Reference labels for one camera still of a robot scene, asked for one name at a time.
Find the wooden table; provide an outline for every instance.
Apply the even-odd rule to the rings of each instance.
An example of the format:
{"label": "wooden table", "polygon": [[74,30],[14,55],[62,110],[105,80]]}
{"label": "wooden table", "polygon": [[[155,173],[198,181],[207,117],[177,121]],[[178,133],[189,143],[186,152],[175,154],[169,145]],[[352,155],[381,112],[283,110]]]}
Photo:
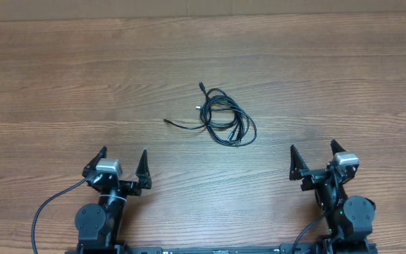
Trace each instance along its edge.
{"label": "wooden table", "polygon": [[[255,120],[253,144],[163,122],[199,124],[198,81]],[[0,23],[0,253],[32,252],[37,208],[102,145],[125,179],[149,153],[153,189],[123,220],[131,246],[292,242],[321,211],[288,180],[289,147],[321,168],[332,138],[361,159],[346,191],[377,204],[369,239],[406,253],[406,13]],[[39,252],[74,248],[75,213],[97,199],[81,186],[48,205]]]}

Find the wood grain surface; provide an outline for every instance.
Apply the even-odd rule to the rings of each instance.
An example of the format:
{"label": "wood grain surface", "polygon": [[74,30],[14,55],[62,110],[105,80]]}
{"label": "wood grain surface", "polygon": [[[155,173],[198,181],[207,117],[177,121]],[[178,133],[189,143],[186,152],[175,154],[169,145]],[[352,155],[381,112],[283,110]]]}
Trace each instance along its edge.
{"label": "wood grain surface", "polygon": [[[163,122],[199,124],[198,81],[255,120],[253,144]],[[346,191],[377,204],[370,241],[406,253],[406,13],[0,23],[0,253],[32,252],[37,208],[102,145],[125,179],[149,153],[153,188],[123,219],[131,246],[292,242],[321,211],[288,180],[289,147],[320,168],[332,138],[361,160]],[[81,186],[50,203],[39,252],[74,248],[75,213],[97,198]]]}

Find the black cable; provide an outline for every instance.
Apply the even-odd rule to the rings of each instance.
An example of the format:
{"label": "black cable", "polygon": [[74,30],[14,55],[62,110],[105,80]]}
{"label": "black cable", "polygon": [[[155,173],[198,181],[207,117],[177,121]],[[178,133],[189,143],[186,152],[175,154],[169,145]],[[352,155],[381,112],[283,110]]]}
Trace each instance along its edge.
{"label": "black cable", "polygon": [[[204,88],[203,83],[199,83],[200,89],[204,93],[204,96],[206,97],[206,102],[204,103],[203,107],[200,108],[200,120],[203,122],[201,126],[197,127],[185,127],[185,126],[180,126],[176,123],[173,123],[170,120],[164,119],[166,123],[169,123],[171,125],[174,125],[179,128],[183,128],[186,130],[197,130],[199,128],[206,127],[208,130],[209,134],[211,137],[219,144],[226,145],[226,146],[232,146],[232,147],[238,147],[238,146],[244,146],[244,145],[249,145],[253,143],[253,141],[257,138],[257,126],[254,124],[252,118],[243,111],[239,105],[234,101],[234,99],[231,99],[226,93],[218,88],[212,88],[210,91],[206,92],[206,89]],[[214,95],[212,97],[209,96],[212,92],[217,91],[222,93],[222,95]],[[221,105],[221,106],[226,106],[221,109],[213,109],[212,106],[214,105]],[[217,123],[211,120],[212,118],[212,112],[216,111],[232,111],[234,113],[234,119],[229,122],[229,123]],[[251,139],[249,142],[246,143],[241,143],[242,139],[247,135],[247,132],[250,128],[250,122],[253,126],[254,129],[254,137]],[[231,134],[228,136],[228,139],[224,140],[221,139],[220,137],[217,136],[217,134],[214,132],[214,129],[217,130],[226,130],[228,128],[232,128],[233,131]]]}
{"label": "black cable", "polygon": [[35,245],[35,224],[37,223],[37,219],[39,218],[40,212],[42,209],[48,205],[49,202],[51,202],[54,198],[57,198],[58,196],[67,193],[68,191],[73,190],[74,188],[80,186],[85,182],[86,179],[81,180],[79,183],[75,184],[74,186],[71,186],[70,188],[67,188],[60,193],[57,193],[56,195],[50,197],[47,199],[47,201],[43,202],[42,205],[40,205],[40,208],[37,210],[34,216],[34,221],[32,222],[32,227],[31,227],[31,243],[32,243],[32,249],[34,250],[34,254],[38,254],[37,252],[37,246]]}
{"label": "black cable", "polygon": [[328,214],[332,213],[332,211],[334,211],[336,209],[336,207],[338,206],[339,203],[339,183],[338,180],[336,178],[336,172],[333,169],[331,171],[331,177],[330,180],[333,179],[335,181],[335,194],[336,194],[336,198],[335,198],[335,203],[333,205],[333,207],[330,210],[325,211],[321,216],[317,217],[317,219],[315,219],[313,222],[311,222],[307,227],[305,227],[302,232],[300,232],[300,234],[297,236],[297,238],[294,241],[293,244],[293,249],[291,254],[295,254],[295,249],[297,247],[297,244],[299,243],[300,239],[303,237],[303,235],[305,233],[307,233],[308,230],[310,230],[314,225],[316,225],[317,223],[319,223],[324,217],[326,217]]}

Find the black wire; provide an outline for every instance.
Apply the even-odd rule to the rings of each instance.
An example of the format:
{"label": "black wire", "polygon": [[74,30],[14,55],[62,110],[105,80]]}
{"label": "black wire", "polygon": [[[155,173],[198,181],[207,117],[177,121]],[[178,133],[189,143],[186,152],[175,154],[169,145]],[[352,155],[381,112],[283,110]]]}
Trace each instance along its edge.
{"label": "black wire", "polygon": [[[238,147],[238,146],[244,146],[244,145],[249,145],[253,143],[253,141],[257,138],[257,126],[254,124],[252,118],[243,111],[239,105],[234,101],[234,99],[231,99],[226,93],[218,88],[212,88],[210,91],[206,92],[206,89],[204,88],[203,83],[199,83],[200,89],[204,93],[204,96],[206,97],[206,102],[204,103],[203,107],[200,109],[200,120],[203,122],[201,126],[198,127],[185,127],[178,125],[176,123],[173,123],[170,120],[164,119],[166,123],[169,123],[171,125],[174,125],[179,128],[183,128],[186,130],[197,130],[199,128],[206,127],[209,134],[211,137],[219,144],[226,145],[226,146],[232,146],[232,147]],[[222,95],[214,95],[213,97],[210,97],[209,94],[217,91],[220,92]],[[221,106],[227,106],[225,108],[221,109],[213,109],[212,106],[214,105],[221,105]],[[215,111],[233,111],[234,113],[234,119],[229,122],[229,123],[217,123],[211,120],[212,118],[212,112]],[[250,122],[253,126],[254,129],[254,137],[251,139],[249,142],[246,143],[241,143],[242,139],[247,135],[247,132],[250,128]],[[217,134],[214,132],[214,129],[217,130],[226,130],[228,128],[232,128],[233,131],[229,135],[228,139],[224,140],[221,139],[220,137],[217,136]]]}
{"label": "black wire", "polygon": [[332,171],[331,171],[330,180],[331,179],[333,179],[335,181],[335,191],[336,191],[336,200],[335,200],[335,203],[334,203],[333,207],[330,210],[325,211],[321,216],[317,217],[317,219],[315,219],[313,222],[311,222],[307,227],[305,227],[302,230],[302,232],[300,232],[300,234],[297,236],[297,238],[294,241],[293,249],[292,249],[291,254],[295,254],[295,249],[297,247],[297,244],[299,243],[299,241],[303,237],[303,235],[305,233],[307,233],[307,231],[310,230],[314,225],[319,223],[324,217],[326,217],[328,214],[330,214],[332,211],[334,211],[334,209],[336,209],[336,207],[338,206],[338,203],[339,203],[339,183],[338,183],[338,180],[336,178],[336,172],[335,172],[334,169],[332,169]]}
{"label": "black wire", "polygon": [[43,202],[42,205],[40,205],[40,208],[37,210],[34,216],[34,221],[32,222],[32,227],[31,227],[31,243],[32,243],[32,249],[34,250],[34,254],[38,254],[37,252],[37,246],[35,245],[35,224],[37,223],[37,219],[39,218],[40,212],[42,209],[45,207],[45,205],[48,205],[49,202],[51,202],[54,198],[57,198],[58,196],[67,193],[68,191],[73,190],[74,188],[80,186],[85,182],[86,179],[81,180],[79,183],[75,184],[74,186],[71,186],[70,188],[67,188],[60,193],[57,193],[56,195],[50,197],[47,199],[47,201]]}

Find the wooden tabletop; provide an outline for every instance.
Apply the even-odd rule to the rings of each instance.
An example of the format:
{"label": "wooden tabletop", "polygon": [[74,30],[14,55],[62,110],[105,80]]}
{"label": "wooden tabletop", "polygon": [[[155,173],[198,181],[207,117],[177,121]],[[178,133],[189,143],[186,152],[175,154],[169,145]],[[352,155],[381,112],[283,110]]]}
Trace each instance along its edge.
{"label": "wooden tabletop", "polygon": [[[163,122],[200,124],[199,81],[254,119],[254,143]],[[377,204],[370,241],[406,253],[406,13],[0,23],[0,253],[32,252],[37,208],[103,145],[130,180],[148,150],[153,188],[123,218],[131,246],[291,243],[321,211],[289,181],[289,147],[322,168],[332,138],[361,161],[347,194]],[[39,252],[73,249],[75,213],[97,201],[81,186],[47,205]]]}

